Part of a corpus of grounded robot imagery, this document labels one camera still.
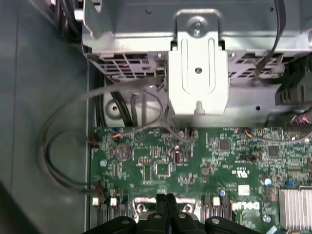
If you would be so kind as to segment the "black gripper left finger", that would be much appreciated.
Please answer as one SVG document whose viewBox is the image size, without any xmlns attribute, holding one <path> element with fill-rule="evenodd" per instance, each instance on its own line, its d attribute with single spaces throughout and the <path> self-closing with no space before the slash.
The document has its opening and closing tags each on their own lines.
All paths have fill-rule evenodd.
<svg viewBox="0 0 312 234">
<path fill-rule="evenodd" d="M 86 231 L 86 234 L 166 234 L 167 233 L 167 196 L 156 195 L 157 211 L 146 219 L 135 222 L 127 216 L 120 216 Z"/>
</svg>

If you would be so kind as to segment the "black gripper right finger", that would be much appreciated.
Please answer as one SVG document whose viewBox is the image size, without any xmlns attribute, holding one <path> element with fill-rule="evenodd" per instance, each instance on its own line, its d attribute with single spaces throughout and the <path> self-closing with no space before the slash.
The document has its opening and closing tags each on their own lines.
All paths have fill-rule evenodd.
<svg viewBox="0 0 312 234">
<path fill-rule="evenodd" d="M 202 224 L 194 220 L 190 214 L 179 212 L 176 197 L 166 195 L 168 214 L 171 219 L 172 231 L 175 234 L 254 234 L 255 231 L 228 219 L 212 216 Z"/>
</svg>

